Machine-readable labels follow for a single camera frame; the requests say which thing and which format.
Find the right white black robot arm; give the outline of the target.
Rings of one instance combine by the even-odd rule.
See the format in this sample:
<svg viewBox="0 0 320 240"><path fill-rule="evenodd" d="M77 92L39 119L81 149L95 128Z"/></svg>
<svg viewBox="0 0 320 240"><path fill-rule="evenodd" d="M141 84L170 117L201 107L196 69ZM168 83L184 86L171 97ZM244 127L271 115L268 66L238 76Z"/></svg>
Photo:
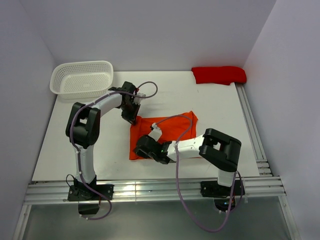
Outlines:
<svg viewBox="0 0 320 240"><path fill-rule="evenodd" d="M201 157L218 169L217 191L227 195L233 190L242 147L240 140L213 128L207 128L200 136L182 141L160 143L161 135L158 127L143 135L138 139L134 153L163 165Z"/></svg>

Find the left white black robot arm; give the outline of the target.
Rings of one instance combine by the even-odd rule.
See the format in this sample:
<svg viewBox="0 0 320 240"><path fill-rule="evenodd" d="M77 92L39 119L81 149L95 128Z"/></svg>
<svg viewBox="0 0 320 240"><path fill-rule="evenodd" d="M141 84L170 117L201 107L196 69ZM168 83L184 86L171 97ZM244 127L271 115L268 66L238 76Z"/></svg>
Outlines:
<svg viewBox="0 0 320 240"><path fill-rule="evenodd" d="M140 109L138 88L130 82L110 88L105 95L89 102L73 104L65 134L76 154L76 180L82 182L79 194L86 200L96 197L98 188L94 169L94 145L100 135L101 117L112 109L121 109L121 117L131 125L136 124Z"/></svg>

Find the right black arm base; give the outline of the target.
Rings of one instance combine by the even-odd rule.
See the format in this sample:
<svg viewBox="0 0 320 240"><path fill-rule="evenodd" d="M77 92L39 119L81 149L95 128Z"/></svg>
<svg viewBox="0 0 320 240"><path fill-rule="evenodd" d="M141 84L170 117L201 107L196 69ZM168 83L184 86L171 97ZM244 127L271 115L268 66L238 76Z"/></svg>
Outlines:
<svg viewBox="0 0 320 240"><path fill-rule="evenodd" d="M214 205L218 211L226 212L228 210L230 193L231 187L218 185L217 180L200 182L200 194L204 198L213 198ZM238 201L240 202L245 193L243 182L236 180L232 194L231 211L237 206L236 197L240 197Z"/></svg>

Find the orange t-shirt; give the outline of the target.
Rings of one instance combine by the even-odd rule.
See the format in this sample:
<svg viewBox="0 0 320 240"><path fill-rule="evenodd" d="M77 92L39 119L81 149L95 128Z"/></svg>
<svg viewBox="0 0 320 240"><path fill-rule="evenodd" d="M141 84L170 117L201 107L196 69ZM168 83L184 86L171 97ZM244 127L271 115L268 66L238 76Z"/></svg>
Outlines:
<svg viewBox="0 0 320 240"><path fill-rule="evenodd" d="M187 133L182 136L180 140L183 141L195 138L197 136L197 116L192 111L184 112L182 113L182 115L192 120L192 127ZM151 132L151 126L153 123L158 123L165 118L166 117L136 117L136 124L130 126L129 160L135 161L143 159L134 152L138 139L143 135L148 135ZM179 116L165 120L158 126L162 131L162 136L159 138L159 142L162 144L167 141L176 141L178 137L188 129L188 127L190 126L190 121L185 117Z"/></svg>

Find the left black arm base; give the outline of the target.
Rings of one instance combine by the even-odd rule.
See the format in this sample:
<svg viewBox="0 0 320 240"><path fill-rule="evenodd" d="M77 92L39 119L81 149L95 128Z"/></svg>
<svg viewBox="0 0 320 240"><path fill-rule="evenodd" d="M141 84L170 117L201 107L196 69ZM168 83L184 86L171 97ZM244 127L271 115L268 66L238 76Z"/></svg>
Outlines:
<svg viewBox="0 0 320 240"><path fill-rule="evenodd" d="M98 184L94 189L112 200L114 193L113 184ZM78 213L85 216L93 216L98 213L103 198L88 188L80 189L72 185L67 196L68 202L78 203Z"/></svg>

